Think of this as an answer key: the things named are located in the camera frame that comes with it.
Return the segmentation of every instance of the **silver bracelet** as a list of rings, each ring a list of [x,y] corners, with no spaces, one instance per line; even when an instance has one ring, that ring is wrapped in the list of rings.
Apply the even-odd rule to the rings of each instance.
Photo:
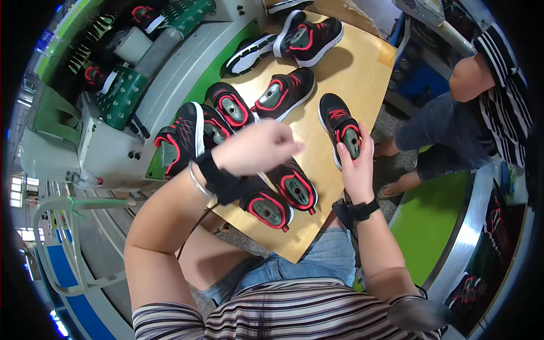
[[[189,161],[189,165],[188,165],[188,168],[189,168],[189,174],[191,175],[191,179],[193,180],[193,183],[195,183],[196,187],[202,191],[202,193],[204,193],[204,195],[208,196],[210,199],[216,199],[217,196],[214,195],[211,191],[209,191],[208,189],[206,189],[205,187],[203,187],[199,182],[198,180],[196,179],[196,176],[193,172],[193,164],[195,164],[195,162],[193,162],[192,160]]]

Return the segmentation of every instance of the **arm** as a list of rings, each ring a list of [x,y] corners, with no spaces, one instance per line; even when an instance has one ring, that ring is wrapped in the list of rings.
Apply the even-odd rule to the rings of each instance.
[[[284,163],[302,147],[293,140],[288,126],[266,121],[217,146],[212,157],[219,169],[235,176],[255,175]],[[205,186],[196,164],[193,170]],[[125,244],[125,270],[133,311],[154,302],[181,302],[196,307],[175,252],[189,237],[208,201],[185,169],[138,212]]]
[[[449,90],[454,100],[466,103],[495,86],[493,75],[481,54],[461,59],[449,79]]]
[[[363,140],[361,153],[356,160],[351,160],[344,144],[337,144],[344,186],[355,205],[374,200],[374,141],[361,123],[359,130]],[[399,245],[380,209],[372,213],[368,220],[357,224],[357,234],[366,289],[370,294],[382,301],[400,294],[419,295],[406,269]]]

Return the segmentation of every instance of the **black wrist strap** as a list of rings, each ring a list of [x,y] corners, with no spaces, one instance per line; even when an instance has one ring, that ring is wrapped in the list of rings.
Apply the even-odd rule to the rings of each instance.
[[[199,165],[200,172],[207,181],[206,189],[217,195],[218,204],[226,206],[240,198],[238,186],[242,179],[225,169],[219,170],[209,151],[199,156],[195,163]]]

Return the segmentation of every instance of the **table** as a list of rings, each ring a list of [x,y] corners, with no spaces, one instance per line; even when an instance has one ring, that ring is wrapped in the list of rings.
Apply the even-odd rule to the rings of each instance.
[[[306,12],[307,20],[321,22],[325,16]],[[279,25],[269,26],[268,33],[277,34]],[[342,98],[351,115],[371,131],[384,99],[393,69],[396,48],[387,42],[344,23],[344,37],[327,51],[312,70],[316,77],[314,94],[305,104],[295,108],[283,120],[302,140],[306,150],[295,156],[318,193],[316,214],[295,210],[289,231],[274,230],[243,211],[237,205],[217,207],[214,211],[261,246],[296,263],[319,232],[331,212],[331,205],[343,190],[342,173],[335,166],[332,143],[318,118],[321,97],[328,92]],[[269,56],[252,71],[222,81],[231,84],[249,107],[267,89],[272,75],[288,74],[297,67],[291,60]]]

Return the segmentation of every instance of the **black cord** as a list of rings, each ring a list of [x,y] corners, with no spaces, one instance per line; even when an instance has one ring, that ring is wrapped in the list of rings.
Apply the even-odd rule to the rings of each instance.
[[[216,203],[213,207],[209,208],[209,209],[206,209],[206,211],[204,212],[204,214],[199,218],[199,220],[195,223],[195,226],[193,227],[193,229],[191,229],[191,232],[189,233],[189,236],[191,236],[191,234],[193,233],[193,231],[195,231],[196,227],[198,227],[198,225],[200,224],[200,222],[202,222],[202,220],[204,219],[204,217],[206,217],[210,211],[212,211],[216,206],[218,206],[219,203]],[[180,248],[180,252],[177,254],[177,260],[179,261],[180,260],[180,256],[181,256],[181,250],[183,249],[183,246],[185,245],[185,243],[183,243],[181,245],[181,248]]]
[[[417,287],[417,289],[420,289],[420,290],[423,291],[423,293],[425,293],[425,300],[428,300],[429,297],[427,296],[427,291],[423,287],[420,287],[420,286],[416,285],[415,283],[414,283],[414,285]]]

